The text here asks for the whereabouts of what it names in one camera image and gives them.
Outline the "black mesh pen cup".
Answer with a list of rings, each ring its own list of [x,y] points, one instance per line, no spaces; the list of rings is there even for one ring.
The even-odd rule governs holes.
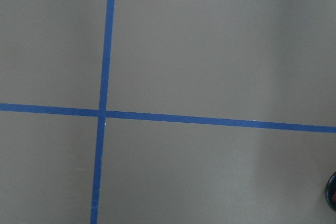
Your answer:
[[[335,211],[335,176],[336,172],[334,172],[329,178],[326,189],[325,189],[325,199],[329,207]]]

